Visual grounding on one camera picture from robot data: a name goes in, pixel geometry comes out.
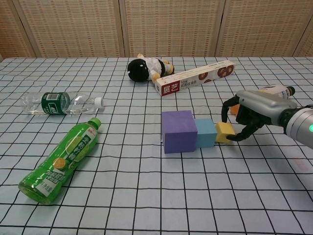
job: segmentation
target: plastic water bottle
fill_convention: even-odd
[[[295,89],[291,86],[285,87],[284,85],[272,85],[259,89],[259,92],[275,94],[281,98],[289,99],[290,96],[294,95]]]
[[[24,111],[35,115],[76,115],[93,112],[104,106],[101,97],[80,92],[27,93],[22,97]]]
[[[20,181],[19,190],[40,204],[51,204],[74,169],[94,148],[100,126],[100,120],[94,117],[75,125],[44,162]]]

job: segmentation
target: stuffed toy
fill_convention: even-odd
[[[167,60],[144,57],[142,54],[138,54],[137,59],[128,64],[127,73],[132,81],[145,82],[152,80],[155,83],[158,78],[173,74],[174,66]]]

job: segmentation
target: yellow foam cube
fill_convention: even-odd
[[[231,123],[225,123],[225,122],[218,122],[215,125],[215,128],[217,130],[217,136],[216,136],[216,142],[220,143],[229,143],[230,140],[226,138],[228,135],[235,135],[235,131],[231,125]]]

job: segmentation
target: white snack box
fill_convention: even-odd
[[[235,63],[224,60],[214,64],[201,66],[192,70],[174,73],[156,80],[155,87],[161,95],[179,92],[202,83],[210,82],[232,74]]]

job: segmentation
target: lemon graphic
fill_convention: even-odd
[[[57,158],[53,161],[53,166],[56,169],[62,170],[66,166],[66,161],[63,158]]]
[[[65,146],[65,151],[67,152],[67,154],[70,154],[76,147],[79,148],[78,144],[79,142],[82,140],[83,138],[80,136],[76,136],[71,138],[66,146]],[[80,153],[76,156],[76,158],[74,159],[74,161],[79,162],[80,160],[82,160],[84,158],[84,156],[88,153],[89,150],[89,145],[87,144],[81,151]]]

